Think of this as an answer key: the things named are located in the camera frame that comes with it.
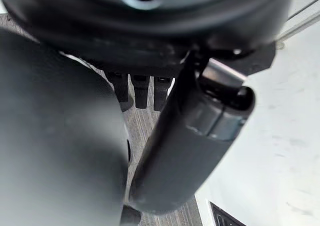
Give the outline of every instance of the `wooden floor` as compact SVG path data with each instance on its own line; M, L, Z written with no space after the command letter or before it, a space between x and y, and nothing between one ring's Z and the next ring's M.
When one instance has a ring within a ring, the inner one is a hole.
M7 28L19 34L25 35L24 31L18 27L10 17L6 14L0 15L0 27ZM104 73L95 70L97 73L104 76ZM134 96L134 89L132 84L129 84L129 91ZM131 136L131 151L132 163L128 171L128 182L126 199L128 189L131 184L134 172L136 170L139 159L142 155L147 138L155 126L159 113L153 111L153 80L150 81L150 88L148 93L147 109L137 109L135 106L124 113L124 119L127 124ZM201 218L196 203L195 197L192 197L189 202L185 203L182 208L170 214L163 216L154 216L150 214L143 214L141 226L202 226Z

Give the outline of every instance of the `white wall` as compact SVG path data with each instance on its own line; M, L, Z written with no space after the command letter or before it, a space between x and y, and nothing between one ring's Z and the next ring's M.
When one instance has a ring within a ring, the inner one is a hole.
M256 109L196 193L204 226L215 225L208 201L247 226L320 225L320 22L285 44L249 78Z

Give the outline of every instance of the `black handle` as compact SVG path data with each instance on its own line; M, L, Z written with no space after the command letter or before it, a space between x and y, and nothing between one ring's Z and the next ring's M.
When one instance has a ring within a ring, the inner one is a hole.
M136 209L166 214L207 179L252 113L255 94L242 87L234 100L223 101L200 88L194 71L181 73L132 181Z

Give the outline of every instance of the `black cylindrical object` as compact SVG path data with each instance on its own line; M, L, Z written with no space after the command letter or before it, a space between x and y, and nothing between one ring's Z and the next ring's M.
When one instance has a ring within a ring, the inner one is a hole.
M165 214L197 191L254 109L254 92L247 87L241 91L222 103L224 98L203 92L194 71L181 73L133 178L133 207Z

